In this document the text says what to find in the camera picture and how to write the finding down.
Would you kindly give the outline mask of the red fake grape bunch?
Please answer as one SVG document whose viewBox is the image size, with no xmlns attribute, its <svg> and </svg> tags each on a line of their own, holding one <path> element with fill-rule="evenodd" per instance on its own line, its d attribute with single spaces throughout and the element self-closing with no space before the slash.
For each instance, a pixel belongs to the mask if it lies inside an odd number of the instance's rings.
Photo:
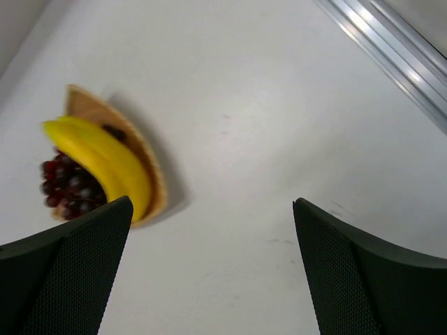
<svg viewBox="0 0 447 335">
<path fill-rule="evenodd" d="M 108 203 L 99 182 L 53 145 L 56 151 L 54 158 L 41 165 L 41 190 L 46 196 L 45 204 L 68 221 Z"/>
</svg>

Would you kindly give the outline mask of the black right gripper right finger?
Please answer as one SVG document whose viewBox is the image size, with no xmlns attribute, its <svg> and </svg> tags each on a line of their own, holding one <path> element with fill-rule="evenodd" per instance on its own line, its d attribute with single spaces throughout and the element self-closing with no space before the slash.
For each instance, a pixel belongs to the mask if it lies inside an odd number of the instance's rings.
<svg viewBox="0 0 447 335">
<path fill-rule="evenodd" d="M 304 198 L 293 215 L 321 334 L 446 333 L 446 259 L 380 239 Z"/>
</svg>

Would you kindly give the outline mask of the yellow fake banana bunch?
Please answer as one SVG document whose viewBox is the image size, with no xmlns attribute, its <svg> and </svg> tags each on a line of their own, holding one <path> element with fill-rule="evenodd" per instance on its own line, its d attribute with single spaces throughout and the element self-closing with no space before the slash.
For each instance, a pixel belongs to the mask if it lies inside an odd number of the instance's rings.
<svg viewBox="0 0 447 335">
<path fill-rule="evenodd" d="M 132 222 L 144 217 L 152 199 L 151 181 L 128 147 L 100 126 L 77 117 L 45 121 L 43 131 L 58 149 L 99 182 L 108 202 L 127 196 L 133 205 Z"/>
</svg>

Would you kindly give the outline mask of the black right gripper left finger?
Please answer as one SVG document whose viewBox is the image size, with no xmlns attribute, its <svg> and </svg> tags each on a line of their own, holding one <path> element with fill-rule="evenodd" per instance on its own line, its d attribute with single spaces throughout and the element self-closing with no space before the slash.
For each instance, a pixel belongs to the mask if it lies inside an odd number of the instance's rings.
<svg viewBox="0 0 447 335">
<path fill-rule="evenodd" d="M 1 246 L 2 334 L 97 334 L 133 205 L 123 196 Z"/>
</svg>

